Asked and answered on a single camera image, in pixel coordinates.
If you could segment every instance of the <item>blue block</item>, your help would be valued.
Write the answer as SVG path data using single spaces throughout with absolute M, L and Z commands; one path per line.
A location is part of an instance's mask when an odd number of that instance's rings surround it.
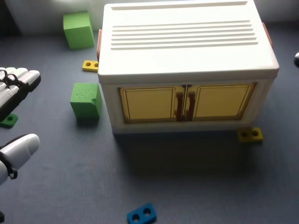
M 157 215 L 151 203 L 148 203 L 127 214 L 129 224 L 152 224 Z

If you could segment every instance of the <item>green block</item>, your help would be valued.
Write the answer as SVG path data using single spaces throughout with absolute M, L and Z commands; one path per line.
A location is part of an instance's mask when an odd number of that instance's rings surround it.
M 88 12 L 64 15 L 64 33 L 70 49 L 94 47 L 93 28 Z
M 75 83 L 71 94 L 71 106 L 77 119 L 99 119 L 102 96 L 96 83 Z
M 11 113 L 2 122 L 0 122 L 0 127 L 12 128 L 18 119 L 17 115 Z

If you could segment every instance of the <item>cabinet top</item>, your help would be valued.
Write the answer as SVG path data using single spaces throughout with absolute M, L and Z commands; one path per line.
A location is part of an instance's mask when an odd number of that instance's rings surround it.
M 100 83 L 274 78 L 278 68 L 253 0 L 105 5 Z

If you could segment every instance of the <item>blue gray table surface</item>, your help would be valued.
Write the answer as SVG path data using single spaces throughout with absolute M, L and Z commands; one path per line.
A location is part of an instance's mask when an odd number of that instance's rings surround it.
M 0 144 L 25 133 L 41 141 L 0 186 L 5 223 L 125 224 L 148 202 L 159 224 L 299 223 L 299 24 L 268 30 L 280 72 L 255 121 L 264 142 L 248 146 L 232 131 L 114 136 L 105 104 L 98 123 L 78 124 L 71 91 L 98 82 L 82 71 L 96 48 L 69 50 L 63 35 L 0 40 L 0 67 L 42 76 L 15 127 L 0 129 Z

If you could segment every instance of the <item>yellow door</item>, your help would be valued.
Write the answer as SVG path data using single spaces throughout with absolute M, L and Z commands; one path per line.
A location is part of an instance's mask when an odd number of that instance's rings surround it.
M 193 85 L 187 89 L 186 120 L 241 119 L 254 84 Z
M 120 96 L 126 123 L 182 120 L 182 86 L 120 88 Z

